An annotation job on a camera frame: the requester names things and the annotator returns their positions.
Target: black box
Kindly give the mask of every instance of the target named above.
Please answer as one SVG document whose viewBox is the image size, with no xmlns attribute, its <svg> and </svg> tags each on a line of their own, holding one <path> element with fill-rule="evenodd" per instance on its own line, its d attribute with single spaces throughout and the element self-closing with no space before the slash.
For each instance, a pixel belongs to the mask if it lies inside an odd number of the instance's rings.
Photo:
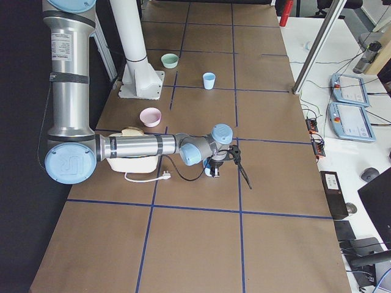
<svg viewBox="0 0 391 293">
<path fill-rule="evenodd" d="M 320 171 L 320 176 L 333 219 L 342 220 L 349 216 L 337 172 Z"/>
</svg>

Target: blue cable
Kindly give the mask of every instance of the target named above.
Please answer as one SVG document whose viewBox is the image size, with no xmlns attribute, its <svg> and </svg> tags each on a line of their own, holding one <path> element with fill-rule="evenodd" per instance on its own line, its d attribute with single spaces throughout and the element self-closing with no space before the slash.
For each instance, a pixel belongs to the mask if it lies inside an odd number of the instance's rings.
<svg viewBox="0 0 391 293">
<path fill-rule="evenodd" d="M 389 272 L 391 272 L 391 268 L 389 268 L 388 271 L 386 271 L 386 272 L 384 273 L 384 275 L 381 276 L 381 278 L 380 278 L 378 284 L 377 284 L 376 287 L 373 289 L 372 293 L 375 293 L 375 291 L 378 289 L 378 287 L 380 286 L 381 282 L 384 280 L 384 278 L 388 275 Z"/>
</svg>

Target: red object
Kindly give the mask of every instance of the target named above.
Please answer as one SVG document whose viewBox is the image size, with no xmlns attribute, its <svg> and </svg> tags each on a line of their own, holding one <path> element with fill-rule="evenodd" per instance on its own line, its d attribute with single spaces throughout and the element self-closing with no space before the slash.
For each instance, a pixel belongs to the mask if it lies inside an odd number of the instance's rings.
<svg viewBox="0 0 391 293">
<path fill-rule="evenodd" d="M 280 20 L 280 26 L 285 26 L 288 21 L 289 14 L 291 13 L 293 7 L 293 0 L 288 0 L 285 3 L 285 7 L 283 8 L 281 20 Z"/>
</svg>

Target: black office chair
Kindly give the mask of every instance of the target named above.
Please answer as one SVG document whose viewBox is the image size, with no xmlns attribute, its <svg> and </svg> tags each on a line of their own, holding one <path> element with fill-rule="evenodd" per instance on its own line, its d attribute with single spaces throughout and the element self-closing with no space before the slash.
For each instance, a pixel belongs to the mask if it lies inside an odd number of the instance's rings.
<svg viewBox="0 0 391 293">
<path fill-rule="evenodd" d="M 332 0 L 317 0 L 317 2 L 318 2 L 319 11 L 317 11 L 315 13 L 315 15 L 312 17 L 313 18 L 325 18 L 327 12 L 324 11 L 323 9 L 330 8 Z M 345 6 L 343 8 L 357 9 L 357 8 L 360 8 L 361 6 L 362 6 L 362 0 L 347 0 Z M 345 16 L 340 15 L 339 18 L 342 20 L 345 18 Z"/>
</svg>

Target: pink bowl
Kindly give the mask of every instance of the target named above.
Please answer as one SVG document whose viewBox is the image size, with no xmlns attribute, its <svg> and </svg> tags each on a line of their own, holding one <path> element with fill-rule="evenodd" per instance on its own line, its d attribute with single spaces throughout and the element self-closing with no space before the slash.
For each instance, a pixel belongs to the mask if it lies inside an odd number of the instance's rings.
<svg viewBox="0 0 391 293">
<path fill-rule="evenodd" d="M 157 108 L 146 108 L 141 111 L 140 120 L 146 127 L 155 127 L 160 123 L 161 112 Z"/>
</svg>

